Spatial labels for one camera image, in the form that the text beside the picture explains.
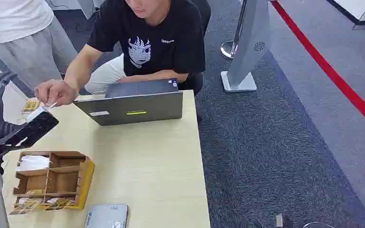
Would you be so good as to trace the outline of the seated person's right hand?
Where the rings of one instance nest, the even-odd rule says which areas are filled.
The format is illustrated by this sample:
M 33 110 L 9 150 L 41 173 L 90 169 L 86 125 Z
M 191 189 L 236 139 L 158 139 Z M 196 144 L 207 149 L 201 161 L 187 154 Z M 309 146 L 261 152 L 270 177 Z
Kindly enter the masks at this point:
M 63 106 L 73 103 L 79 95 L 79 89 L 73 88 L 64 80 L 51 79 L 35 87 L 34 93 L 46 106 Z

